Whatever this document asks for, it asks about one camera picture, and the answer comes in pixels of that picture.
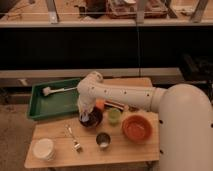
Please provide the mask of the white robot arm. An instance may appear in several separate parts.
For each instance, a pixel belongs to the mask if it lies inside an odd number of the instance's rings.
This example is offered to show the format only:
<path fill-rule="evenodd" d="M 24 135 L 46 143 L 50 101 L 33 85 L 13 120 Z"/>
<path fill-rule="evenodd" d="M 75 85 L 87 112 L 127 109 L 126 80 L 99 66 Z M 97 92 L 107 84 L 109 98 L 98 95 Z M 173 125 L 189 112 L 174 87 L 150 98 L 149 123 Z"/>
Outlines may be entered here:
<path fill-rule="evenodd" d="M 158 87 L 107 85 L 97 71 L 77 85 L 79 120 L 90 121 L 95 101 L 106 99 L 154 112 L 159 125 L 159 171 L 213 171 L 213 105 L 190 84 Z"/>

